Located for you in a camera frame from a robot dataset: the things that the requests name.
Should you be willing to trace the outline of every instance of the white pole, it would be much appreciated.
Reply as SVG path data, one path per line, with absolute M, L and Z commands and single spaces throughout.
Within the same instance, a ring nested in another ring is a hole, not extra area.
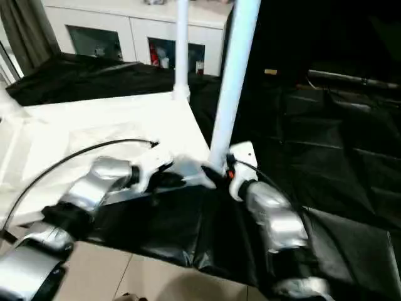
M 177 1 L 174 99 L 189 99 L 188 87 L 188 0 Z
M 209 162 L 222 172 L 251 51 L 261 0 L 236 0 Z

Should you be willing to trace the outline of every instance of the black cable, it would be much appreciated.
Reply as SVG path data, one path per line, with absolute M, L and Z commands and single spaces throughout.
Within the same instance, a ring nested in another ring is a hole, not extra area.
M 39 174 L 35 179 L 33 179 L 33 181 L 29 183 L 29 185 L 26 186 L 26 188 L 18 196 L 17 200 L 15 201 L 13 206 L 11 207 L 11 209 L 10 209 L 8 215 L 7 215 L 7 218 L 6 218 L 5 222 L 3 223 L 3 226 L 1 227 L 1 230 L 0 230 L 0 248 L 1 248 L 1 245 L 2 245 L 2 242 L 3 242 L 3 238 L 5 236 L 5 233 L 7 232 L 7 229 L 8 229 L 9 223 L 11 221 L 11 218 L 13 217 L 13 215 L 14 215 L 15 211 L 17 210 L 19 204 L 25 198 L 27 193 L 32 189 L 32 187 L 35 186 L 40 180 L 42 180 L 42 178 L 44 178 L 51 171 L 55 170 L 57 167 L 59 167 L 60 165 L 64 164 L 65 162 L 71 160 L 72 158 L 78 157 L 78 156 L 80 156 L 80 155 L 82 155 L 82 154 L 84 154 L 86 152 L 93 151 L 94 149 L 99 149 L 99 148 L 104 147 L 104 146 L 108 146 L 108 145 L 112 145 L 112 144 L 118 144 L 118 143 L 124 143 L 124 142 L 148 143 L 148 144 L 150 144 L 151 147 L 155 147 L 156 145 L 159 144 L 158 142 L 145 140 L 145 139 L 119 139 L 119 140 L 112 140 L 112 141 L 102 142 L 102 143 L 99 143 L 99 144 L 95 144 L 93 146 L 86 147 L 86 148 L 84 148 L 82 150 L 79 150 L 77 152 L 74 152 L 74 153 L 66 156 L 62 160 L 54 163 L 52 166 L 48 167 L 41 174 Z
M 240 164 L 243 164 L 243 165 L 249 167 L 250 169 L 253 169 L 253 170 L 256 171 L 259 175 L 261 175 L 261 176 L 264 178 L 264 180 L 265 180 L 268 184 L 272 185 L 272 186 L 273 186 L 274 188 L 276 188 L 279 192 L 283 193 L 283 191 L 280 189 L 280 187 L 279 187 L 267 174 L 265 174 L 265 173 L 264 173 L 263 171 L 261 171 L 260 169 L 254 167 L 254 166 L 253 166 L 252 164 L 250 164 L 250 163 L 247 163 L 247 162 L 244 162 L 244 161 L 240 161 L 240 160 L 237 160 L 237 159 L 235 159 L 235 162 L 240 163 Z

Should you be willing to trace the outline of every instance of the black cloth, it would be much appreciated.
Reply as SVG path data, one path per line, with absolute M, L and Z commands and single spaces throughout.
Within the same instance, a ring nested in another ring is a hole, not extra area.
M 168 70 L 63 55 L 8 92 L 36 105 L 164 92 L 173 82 Z M 210 142 L 220 81 L 191 75 L 189 85 L 190 106 Z M 252 141 L 260 169 L 305 208 L 336 301 L 401 300 L 400 102 L 345 95 L 245 86 L 232 143 Z M 223 187 L 108 205 L 88 240 L 254 285 L 266 296 L 274 281 L 256 225 Z

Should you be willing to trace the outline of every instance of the gray curtain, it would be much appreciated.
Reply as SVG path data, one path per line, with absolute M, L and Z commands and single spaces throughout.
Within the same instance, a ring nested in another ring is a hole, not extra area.
M 38 8 L 43 10 L 40 5 L 35 0 L 0 0 L 1 20 L 24 75 L 59 52 L 49 40 L 48 29 L 43 28 L 47 20 L 41 20 L 46 16 L 38 13 Z

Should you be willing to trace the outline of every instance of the cabinet glass door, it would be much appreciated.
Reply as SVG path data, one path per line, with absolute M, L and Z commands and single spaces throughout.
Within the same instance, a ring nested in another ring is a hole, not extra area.
M 175 41 L 148 38 L 150 62 L 163 68 L 175 68 Z M 188 44 L 188 71 L 203 74 L 205 45 Z
M 115 31 L 67 25 L 77 55 L 123 60 Z

